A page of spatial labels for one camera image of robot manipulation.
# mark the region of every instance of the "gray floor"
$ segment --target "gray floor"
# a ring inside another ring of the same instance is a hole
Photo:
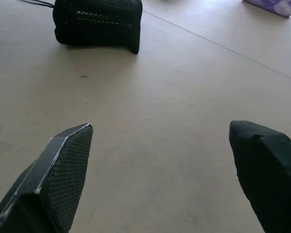
[[[0,0],[0,200],[50,137],[92,122],[72,233],[263,232],[228,126],[250,120],[291,138],[291,19],[240,0],[144,10],[135,56],[68,49],[51,9]]]

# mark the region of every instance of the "purple box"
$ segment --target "purple box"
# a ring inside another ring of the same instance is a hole
[[[291,0],[244,0],[285,18],[291,18]]]

